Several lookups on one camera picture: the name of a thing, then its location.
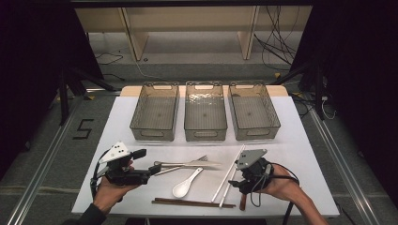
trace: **white spoon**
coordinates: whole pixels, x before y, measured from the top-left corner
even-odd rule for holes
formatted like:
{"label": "white spoon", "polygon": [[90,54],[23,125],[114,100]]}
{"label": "white spoon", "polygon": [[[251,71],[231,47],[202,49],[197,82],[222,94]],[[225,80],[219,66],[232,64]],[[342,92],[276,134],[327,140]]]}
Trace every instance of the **white spoon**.
{"label": "white spoon", "polygon": [[199,174],[202,170],[203,170],[203,168],[202,168],[202,167],[199,167],[198,169],[196,169],[195,172],[193,172],[193,174],[192,174],[188,179],[186,179],[185,181],[183,181],[183,182],[179,183],[178,185],[176,185],[176,186],[173,188],[173,195],[174,195],[176,198],[182,198],[182,197],[184,197],[184,196],[188,193],[188,190],[190,189],[190,186],[191,186],[191,183],[192,183],[193,179],[194,179],[194,178],[196,177],[196,175]]}

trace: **plastic storage container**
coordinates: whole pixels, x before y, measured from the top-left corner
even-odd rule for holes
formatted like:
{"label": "plastic storage container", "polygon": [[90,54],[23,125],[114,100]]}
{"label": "plastic storage container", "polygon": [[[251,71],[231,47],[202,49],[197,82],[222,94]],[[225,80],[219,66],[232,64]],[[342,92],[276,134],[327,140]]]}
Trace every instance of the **plastic storage container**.
{"label": "plastic storage container", "polygon": [[187,142],[224,141],[227,124],[221,82],[187,82],[185,137]]}
{"label": "plastic storage container", "polygon": [[262,81],[231,82],[228,100],[238,141],[275,138],[281,123]]}
{"label": "plastic storage container", "polygon": [[134,138],[173,141],[178,102],[177,82],[144,83],[130,124]]}

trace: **metal utensil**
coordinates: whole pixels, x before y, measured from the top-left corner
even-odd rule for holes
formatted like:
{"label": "metal utensil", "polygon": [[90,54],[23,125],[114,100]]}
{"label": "metal utensil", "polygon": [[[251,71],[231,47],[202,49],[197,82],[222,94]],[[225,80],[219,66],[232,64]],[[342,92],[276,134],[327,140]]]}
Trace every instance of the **metal utensil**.
{"label": "metal utensil", "polygon": [[[196,160],[200,160],[200,161],[207,161],[207,156],[206,155],[204,155],[204,156],[202,156],[202,157],[199,157],[198,159],[196,159]],[[170,164],[170,163],[174,163],[174,162],[162,162],[162,161],[155,161],[154,163],[153,163],[153,165],[159,165],[159,164],[163,164],[163,163],[165,163],[165,164]]]}
{"label": "metal utensil", "polygon": [[201,160],[194,160],[191,162],[186,163],[162,163],[162,167],[176,167],[176,166],[183,166],[183,167],[207,167],[207,166],[220,166],[221,163],[213,162],[213,161],[201,161]]}
{"label": "metal utensil", "polygon": [[[198,202],[198,201],[164,199],[164,198],[155,198],[155,200],[152,201],[152,203],[201,206],[201,207],[219,207],[219,205],[214,202]],[[234,208],[235,206],[236,205],[234,204],[226,204],[226,203],[222,205],[223,208]]]}
{"label": "metal utensil", "polygon": [[191,183],[193,181],[193,179],[203,170],[203,168],[199,167],[198,169],[196,169],[195,172],[193,172],[193,174],[188,177],[188,179],[186,179],[185,181],[179,183],[178,185],[176,185],[173,188],[173,195],[176,198],[182,198],[184,197],[187,193],[188,190],[190,190],[191,187]]}
{"label": "metal utensil", "polygon": [[[207,161],[207,156],[204,155],[204,156],[202,156],[202,157],[199,157],[199,158],[196,159],[196,160]],[[158,164],[162,164],[162,163],[168,163],[168,162],[155,161],[153,164],[154,164],[154,165],[158,165]],[[158,173],[156,173],[155,175],[161,175],[161,174],[168,173],[168,172],[171,172],[171,171],[176,171],[176,170],[178,170],[178,169],[180,169],[180,168],[182,168],[182,166],[169,168],[169,169],[166,169],[166,170],[164,170],[164,171],[158,172]]]}

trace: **white table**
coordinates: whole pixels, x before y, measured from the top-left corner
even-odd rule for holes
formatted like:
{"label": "white table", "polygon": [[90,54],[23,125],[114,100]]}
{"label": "white table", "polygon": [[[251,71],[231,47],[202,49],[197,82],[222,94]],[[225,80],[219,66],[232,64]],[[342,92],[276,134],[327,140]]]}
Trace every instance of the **white table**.
{"label": "white table", "polygon": [[[183,162],[197,159],[203,155],[207,155],[211,161],[220,162],[221,166],[202,171],[193,181],[188,194],[183,198],[183,200],[200,202],[211,201],[242,144],[245,144],[246,150],[266,148],[268,152],[265,154],[265,159],[280,163],[295,173],[300,185],[313,199],[319,212],[324,217],[333,218],[339,216],[291,97],[271,97],[281,122],[281,128],[274,140],[238,142],[235,139],[229,104],[225,96],[228,123],[226,140],[215,143],[185,141],[183,125],[185,102],[183,97],[179,102],[176,138],[173,142],[135,141],[130,130],[130,120],[137,100],[138,97],[116,98],[72,213],[83,213],[92,202],[89,181],[95,165],[104,151],[108,150],[116,142],[122,141],[131,151],[146,148],[146,157],[139,158],[133,162],[133,166],[140,170],[146,170],[153,165],[155,160]],[[261,207],[252,205],[250,195],[248,195],[246,210],[240,211],[238,206],[241,194],[234,187],[229,188],[224,202],[237,206],[232,209],[151,203],[155,198],[173,199],[173,187],[188,178],[192,173],[193,169],[180,169],[159,176],[151,176],[147,185],[129,192],[123,198],[123,201],[112,209],[111,214],[146,218],[265,218],[282,217],[286,211],[288,202],[280,201],[266,194],[261,195]],[[240,181],[241,179],[241,172],[236,172],[234,180]],[[220,202],[226,186],[227,184],[225,183],[215,203]],[[258,194],[253,194],[253,201],[258,204]],[[299,215],[299,210],[294,207],[291,216]]]}

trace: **floor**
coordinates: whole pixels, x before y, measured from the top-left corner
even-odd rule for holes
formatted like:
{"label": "floor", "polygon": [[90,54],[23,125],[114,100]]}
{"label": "floor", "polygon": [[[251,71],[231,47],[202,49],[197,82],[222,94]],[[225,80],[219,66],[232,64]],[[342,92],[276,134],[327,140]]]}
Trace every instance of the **floor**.
{"label": "floor", "polygon": [[[265,40],[269,33],[257,36]],[[283,36],[289,36],[286,41],[292,49],[297,48],[300,32],[286,32]],[[289,69],[280,58],[263,52],[256,41],[250,60],[243,60],[234,32],[151,33],[142,60],[137,63],[132,60],[124,34],[96,33],[89,34],[89,39],[105,81],[115,87],[158,80],[227,82],[242,76],[270,83]],[[313,93],[300,93],[299,79],[297,76],[284,86],[289,93],[301,96],[294,97],[298,114],[341,209],[341,215],[328,218],[328,222],[398,224],[397,208],[361,157],[338,112],[326,102],[326,119],[319,120],[312,110]],[[59,224],[66,218],[78,217],[70,210],[118,95],[100,91],[90,82],[84,85],[90,91],[87,97],[69,93],[70,119],[64,126],[59,126],[59,99],[54,100],[30,140],[30,149],[20,153],[0,182],[0,224]],[[91,130],[86,138],[86,132],[82,132],[85,126]],[[124,224],[126,220],[112,216],[105,224]],[[267,224],[282,224],[282,220],[268,218]],[[301,217],[291,217],[289,224],[305,222]]]}

